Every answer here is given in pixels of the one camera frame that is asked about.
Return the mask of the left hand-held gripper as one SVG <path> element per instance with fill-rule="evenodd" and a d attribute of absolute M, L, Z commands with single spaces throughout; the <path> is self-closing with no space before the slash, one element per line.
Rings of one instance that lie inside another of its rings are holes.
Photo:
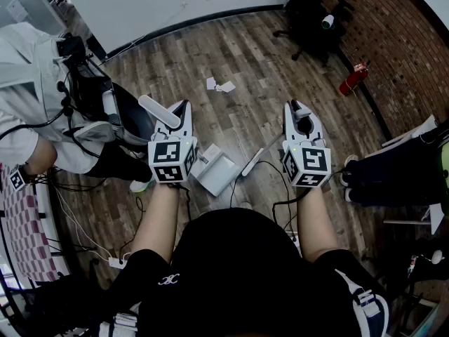
<path fill-rule="evenodd" d="M 187 181 L 197 159 L 197 139 L 193 135 L 192 104 L 182 100 L 167 109 L 180 123 L 166 123 L 167 114 L 155 116 L 154 135 L 148 142 L 148 164 L 158 183 Z"/>

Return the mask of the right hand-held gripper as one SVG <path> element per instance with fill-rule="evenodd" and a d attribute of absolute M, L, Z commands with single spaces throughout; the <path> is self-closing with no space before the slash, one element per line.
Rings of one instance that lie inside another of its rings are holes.
<path fill-rule="evenodd" d="M 293 187 L 320 187 L 331 175 L 330 149 L 323 139 L 321 121 L 314 114 L 309 115 L 312 124 L 310 140 L 295 141 L 298 109 L 295 100 L 289 100 L 283 108 L 284 156 L 282 165 Z"/>

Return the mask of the white broom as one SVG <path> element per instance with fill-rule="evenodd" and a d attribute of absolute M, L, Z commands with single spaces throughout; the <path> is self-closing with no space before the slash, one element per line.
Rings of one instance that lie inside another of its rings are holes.
<path fill-rule="evenodd" d="M 244 166 L 241 176 L 246 177 L 253 167 L 259 162 L 259 159 L 262 155 L 267 152 L 271 146 L 280 138 L 285 137 L 287 121 L 292 120 L 292 123 L 296 125 L 296 123 L 303 117 L 308 117 L 311 114 L 311 110 L 302 105 L 297 100 L 291 100 L 285 103 L 283 108 L 283 124 L 282 131 L 275 135 L 264 147 L 261 147 L 255 155 L 251 158 L 251 160 Z"/>

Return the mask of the white box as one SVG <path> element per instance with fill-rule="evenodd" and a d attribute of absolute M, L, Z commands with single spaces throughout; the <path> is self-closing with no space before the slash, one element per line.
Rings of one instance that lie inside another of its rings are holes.
<path fill-rule="evenodd" d="M 148 95 L 142 95 L 138 103 L 153 117 L 166 113 L 166 123 L 172 127 L 179 125 L 180 120 L 167 108 L 160 105 Z M 196 179 L 209 193 L 217 197 L 237 177 L 240 167 L 234 163 L 217 145 L 212 144 L 204 152 L 199 152 L 196 146 L 197 159 L 189 177 Z"/>

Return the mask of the person's left forearm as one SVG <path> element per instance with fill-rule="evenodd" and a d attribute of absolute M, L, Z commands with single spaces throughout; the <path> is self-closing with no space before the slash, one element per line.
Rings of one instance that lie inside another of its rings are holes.
<path fill-rule="evenodd" d="M 180 191 L 175 187 L 157 184 L 149 206 L 131 244 L 131 253 L 151 250 L 167 263 L 175 245 Z"/>

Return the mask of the person's right forearm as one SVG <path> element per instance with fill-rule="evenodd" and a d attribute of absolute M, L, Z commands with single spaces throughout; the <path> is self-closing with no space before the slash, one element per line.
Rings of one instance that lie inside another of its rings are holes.
<path fill-rule="evenodd" d="M 321 188 L 310 189 L 297 202 L 297 232 L 302 256 L 310 263 L 340 248 Z"/>

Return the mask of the red fire extinguisher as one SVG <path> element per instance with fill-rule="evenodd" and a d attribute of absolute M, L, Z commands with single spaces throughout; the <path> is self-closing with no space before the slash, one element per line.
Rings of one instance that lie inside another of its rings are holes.
<path fill-rule="evenodd" d="M 353 72 L 341 83 L 340 93 L 348 96 L 368 76 L 370 61 L 360 62 L 353 66 Z"/>

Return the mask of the green sneaker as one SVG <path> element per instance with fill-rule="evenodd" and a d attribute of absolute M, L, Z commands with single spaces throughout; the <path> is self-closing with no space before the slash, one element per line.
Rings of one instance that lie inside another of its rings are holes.
<path fill-rule="evenodd" d="M 130 188 L 131 192 L 134 192 L 134 193 L 144 192 L 148 188 L 149 184 L 152 182 L 154 182 L 153 178 L 150 181 L 147 181 L 145 183 L 134 180 L 131 182 L 129 188 Z"/>

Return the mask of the black equipment pack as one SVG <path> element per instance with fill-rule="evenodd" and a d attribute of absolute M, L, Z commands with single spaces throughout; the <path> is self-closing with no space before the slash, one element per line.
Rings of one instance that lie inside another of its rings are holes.
<path fill-rule="evenodd" d="M 108 121 L 103 94 L 112 91 L 110 78 L 87 54 L 81 37 L 66 33 L 57 41 L 59 56 L 68 68 L 71 97 L 77 110 L 91 121 Z"/>

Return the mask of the black office chair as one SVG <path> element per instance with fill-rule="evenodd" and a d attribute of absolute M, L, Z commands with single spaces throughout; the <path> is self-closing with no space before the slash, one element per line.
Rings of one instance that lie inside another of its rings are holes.
<path fill-rule="evenodd" d="M 306 52 L 326 64 L 329 54 L 336 52 L 340 38 L 346 34 L 343 23 L 351 21 L 355 8 L 346 0 L 337 0 L 337 4 L 328 12 L 323 6 L 323 0 L 288 0 L 284 11 L 289 27 L 287 30 L 274 31 L 273 36 L 287 36 L 297 43 L 298 50 L 291 56 L 294 61 Z M 324 30 L 321 21 L 328 14 L 334 15 L 335 28 Z"/>

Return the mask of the person's black shirt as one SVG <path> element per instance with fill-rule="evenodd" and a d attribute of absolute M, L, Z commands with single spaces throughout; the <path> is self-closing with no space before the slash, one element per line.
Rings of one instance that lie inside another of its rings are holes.
<path fill-rule="evenodd" d="M 139 337 L 361 337 L 334 250 L 310 263 L 272 220 L 222 209 L 190 222 L 171 261 L 133 253 L 107 291 L 107 316 L 138 307 Z"/>

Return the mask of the pink checkered board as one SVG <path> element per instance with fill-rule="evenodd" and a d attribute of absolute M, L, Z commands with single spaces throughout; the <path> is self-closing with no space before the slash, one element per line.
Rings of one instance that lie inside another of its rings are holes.
<path fill-rule="evenodd" d="M 54 282 L 58 271 L 41 224 L 33 187 L 26 185 L 16 190 L 10 172 L 8 166 L 1 167 L 1 193 L 12 255 L 24 277 L 35 282 Z"/>

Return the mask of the blue white-striped bag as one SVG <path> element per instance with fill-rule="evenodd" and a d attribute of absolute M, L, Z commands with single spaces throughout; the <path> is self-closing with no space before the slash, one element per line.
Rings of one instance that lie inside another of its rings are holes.
<path fill-rule="evenodd" d="M 347 274 L 335 269 L 345 281 L 352 298 L 354 312 L 361 337 L 386 337 L 389 307 L 383 296 L 361 286 Z"/>

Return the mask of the white folding frame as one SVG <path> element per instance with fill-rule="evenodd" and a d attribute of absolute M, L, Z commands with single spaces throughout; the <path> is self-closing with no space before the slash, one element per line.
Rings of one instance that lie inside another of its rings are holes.
<path fill-rule="evenodd" d="M 410 130 L 410 131 L 408 131 L 406 133 L 403 133 L 402 135 L 397 136 L 397 137 L 395 137 L 395 138 L 393 138 L 393 139 L 391 139 L 391 140 L 389 140 L 389 141 L 387 141 L 385 143 L 382 143 L 381 146 L 382 147 L 389 147 L 391 145 L 394 145 L 395 143 L 405 142 L 407 139 L 416 138 L 419 135 L 421 135 L 423 133 L 426 133 L 426 132 L 429 132 L 432 129 L 436 128 L 437 125 L 438 124 L 436 123 L 434 115 L 430 115 L 425 120 L 425 122 L 423 124 L 419 125 L 418 127 L 414 128 L 414 129 L 412 129 L 412 130 Z"/>

